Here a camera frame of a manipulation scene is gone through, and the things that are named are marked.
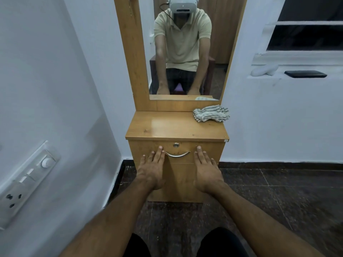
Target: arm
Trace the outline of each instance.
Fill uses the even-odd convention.
[[[169,95],[168,81],[166,75],[166,37],[165,35],[157,35],[155,37],[156,46],[156,70],[158,77],[158,95]]]
[[[201,87],[202,81],[206,75],[208,68],[210,46],[211,40],[209,38],[201,38],[199,40],[199,64],[193,84],[187,93],[188,95],[200,95],[199,89]]]
[[[152,152],[146,160],[144,155],[135,180],[81,230],[60,257],[122,257],[146,198],[164,185],[164,156],[161,146],[155,156]]]
[[[315,248],[236,194],[227,184],[216,162],[199,146],[195,187],[216,198],[234,220],[257,256],[323,256]]]

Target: cream polo shirt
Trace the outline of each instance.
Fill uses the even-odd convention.
[[[170,8],[165,11],[174,19]],[[155,37],[166,36],[167,69],[196,71],[199,61],[199,39],[211,38],[212,24],[204,10],[191,13],[186,24],[179,29],[165,12],[161,12],[154,26]]]

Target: floor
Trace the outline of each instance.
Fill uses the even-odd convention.
[[[215,66],[210,90],[210,95],[212,95],[214,99],[219,100],[222,95],[227,67],[228,64],[216,64]]]
[[[325,256],[343,256],[343,171],[249,167],[221,168],[225,182]],[[125,168],[118,194],[135,173],[135,167]],[[210,198],[204,204],[146,202],[135,233],[152,257],[195,256],[202,238],[219,226],[233,231],[255,256],[229,215]]]

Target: hand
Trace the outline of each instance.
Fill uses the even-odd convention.
[[[143,155],[137,169],[136,178],[151,182],[153,190],[159,190],[165,183],[165,180],[162,179],[164,156],[164,150],[162,150],[162,146],[159,146],[157,152],[152,151],[147,160]]]
[[[160,84],[160,86],[157,90],[157,95],[170,95],[168,85]]]
[[[206,151],[202,151],[200,146],[194,152],[194,161],[197,167],[194,186],[201,192],[212,194],[218,185],[224,183],[222,172],[215,160],[210,159]]]
[[[200,88],[197,87],[191,87],[191,89],[188,91],[187,95],[200,95]]]

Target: white vr headset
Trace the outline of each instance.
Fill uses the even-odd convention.
[[[168,0],[172,13],[191,13],[197,10],[199,0]]]

